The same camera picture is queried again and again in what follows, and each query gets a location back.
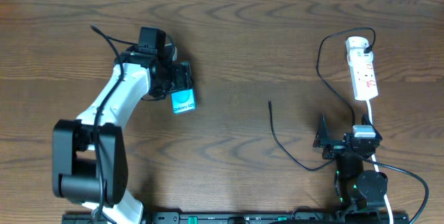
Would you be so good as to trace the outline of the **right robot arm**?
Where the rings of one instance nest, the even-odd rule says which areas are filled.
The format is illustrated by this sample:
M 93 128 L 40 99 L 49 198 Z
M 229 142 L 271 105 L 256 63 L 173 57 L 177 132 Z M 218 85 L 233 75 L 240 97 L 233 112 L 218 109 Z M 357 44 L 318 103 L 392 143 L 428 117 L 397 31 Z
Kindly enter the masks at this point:
M 342 204 L 334 214 L 336 220 L 380 220 L 378 211 L 386 205 L 388 179 L 382 172 L 364 169 L 364 160 L 375 154 L 381 141 L 382 136 L 366 115 L 341 140 L 329 137 L 325 117 L 320 118 L 313 147 L 323 149 L 324 160 L 336 162 L 334 185 Z

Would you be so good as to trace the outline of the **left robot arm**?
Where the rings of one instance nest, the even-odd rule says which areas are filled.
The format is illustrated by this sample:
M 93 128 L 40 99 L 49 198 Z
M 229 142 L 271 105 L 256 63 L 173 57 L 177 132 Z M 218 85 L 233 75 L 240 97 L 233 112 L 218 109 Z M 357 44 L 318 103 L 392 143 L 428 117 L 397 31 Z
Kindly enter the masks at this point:
M 138 42 L 114 54 L 110 80 L 74 120 L 61 119 L 52 136 L 55 196 L 90 209 L 64 214 L 63 223 L 152 223 L 152 214 L 127 188 L 123 130 L 140 101 L 171 98 L 174 114 L 196 109 L 189 62 L 178 63 L 170 35 L 143 27 Z

